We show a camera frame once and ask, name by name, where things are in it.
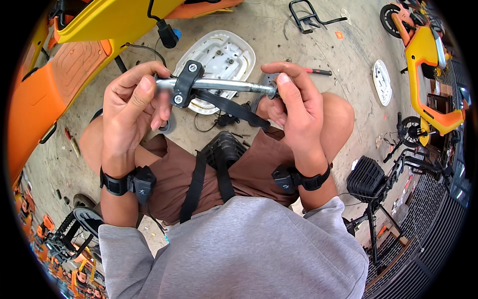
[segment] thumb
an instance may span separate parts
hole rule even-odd
[[[293,119],[305,117],[307,111],[302,96],[289,76],[286,73],[280,73],[277,76],[276,83],[279,95],[287,108],[287,115]]]
[[[128,104],[121,112],[122,119],[128,123],[135,123],[141,112],[146,109],[154,98],[156,81],[151,75],[145,75],[136,86]]]

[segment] person's right hand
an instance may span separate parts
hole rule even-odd
[[[273,99],[268,112],[270,119],[284,129],[295,167],[306,177],[323,174],[327,159],[320,144],[324,120],[322,95],[301,66],[278,61],[261,66],[261,70],[280,73],[276,83],[282,100]]]

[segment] screw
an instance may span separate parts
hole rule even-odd
[[[177,95],[174,97],[174,102],[176,104],[181,104],[182,101],[183,101],[183,97],[181,95]]]
[[[194,63],[191,63],[187,69],[188,69],[190,72],[196,72],[196,70],[197,70],[197,65],[194,64]]]

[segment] white plastic part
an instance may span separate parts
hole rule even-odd
[[[238,81],[246,81],[256,64],[256,54],[251,46],[236,34],[226,30],[215,30],[201,37],[179,59],[173,75],[178,76],[186,62],[191,59],[202,63],[204,78]],[[235,94],[236,91],[222,90],[219,95],[230,100]],[[219,111],[219,108],[201,99],[192,100],[188,108],[204,115]]]
[[[379,95],[380,103],[387,106],[391,99],[390,76],[385,64],[380,59],[372,67],[373,83]]]

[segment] screwdriver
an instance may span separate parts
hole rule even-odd
[[[71,146],[75,150],[76,157],[79,158],[80,157],[80,149],[78,148],[78,145],[76,144],[75,139],[73,137],[71,137],[70,132],[68,131],[68,128],[65,128],[65,135],[68,138],[68,140],[70,141]]]
[[[318,69],[318,68],[305,68],[304,70],[307,73],[312,73],[312,74],[319,74],[319,75],[326,75],[326,76],[331,76],[332,71],[324,71],[323,69]]]

